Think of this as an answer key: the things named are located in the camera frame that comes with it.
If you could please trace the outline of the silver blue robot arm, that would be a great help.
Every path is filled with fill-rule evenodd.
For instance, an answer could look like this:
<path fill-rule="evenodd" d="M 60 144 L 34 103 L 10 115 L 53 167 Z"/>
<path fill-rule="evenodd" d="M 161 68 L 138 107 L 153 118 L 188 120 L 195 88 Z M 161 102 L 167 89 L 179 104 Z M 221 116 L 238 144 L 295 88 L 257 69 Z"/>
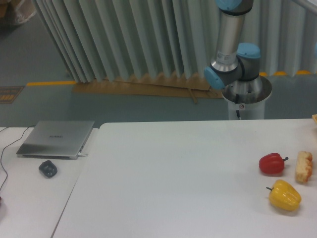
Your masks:
<path fill-rule="evenodd" d="M 314 0 L 218 0 L 215 53 L 204 70 L 214 89 L 253 80 L 261 71 L 317 70 L 317 3 Z"/>

